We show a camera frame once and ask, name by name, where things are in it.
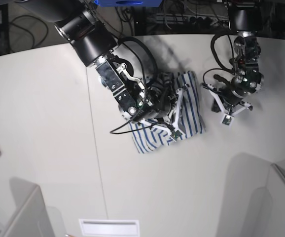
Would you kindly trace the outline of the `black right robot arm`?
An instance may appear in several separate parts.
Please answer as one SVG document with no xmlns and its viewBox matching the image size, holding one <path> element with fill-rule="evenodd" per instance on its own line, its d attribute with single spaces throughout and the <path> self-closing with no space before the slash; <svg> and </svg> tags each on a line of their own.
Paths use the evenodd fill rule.
<svg viewBox="0 0 285 237">
<path fill-rule="evenodd" d="M 86 67 L 96 66 L 102 84 L 112 92 L 119 109 L 131 120 L 170 121 L 177 109 L 177 95 L 170 82 L 160 82 L 156 60 L 144 43 L 134 37 L 115 40 L 93 11 L 79 0 L 18 0 L 16 3 L 54 23 L 82 63 Z M 151 61 L 150 79 L 135 77 L 132 64 L 113 54 L 115 48 L 127 41 L 138 44 Z"/>
</svg>

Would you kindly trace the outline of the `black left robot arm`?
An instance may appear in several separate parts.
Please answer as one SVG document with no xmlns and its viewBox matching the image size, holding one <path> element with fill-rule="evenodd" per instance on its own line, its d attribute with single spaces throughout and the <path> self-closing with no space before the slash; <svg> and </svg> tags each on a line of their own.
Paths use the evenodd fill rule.
<svg viewBox="0 0 285 237">
<path fill-rule="evenodd" d="M 259 71 L 258 59 L 261 48 L 256 34 L 263 29 L 260 3 L 258 0 L 225 0 L 229 29 L 237 33 L 233 50 L 237 56 L 229 60 L 232 69 L 226 68 L 218 59 L 214 48 L 215 41 L 227 33 L 216 34 L 211 41 L 213 56 L 221 69 L 233 75 L 229 81 L 215 74 L 214 79 L 224 86 L 214 89 L 224 108 L 231 113 L 237 106 L 244 106 L 243 99 L 260 91 L 264 77 Z"/>
</svg>

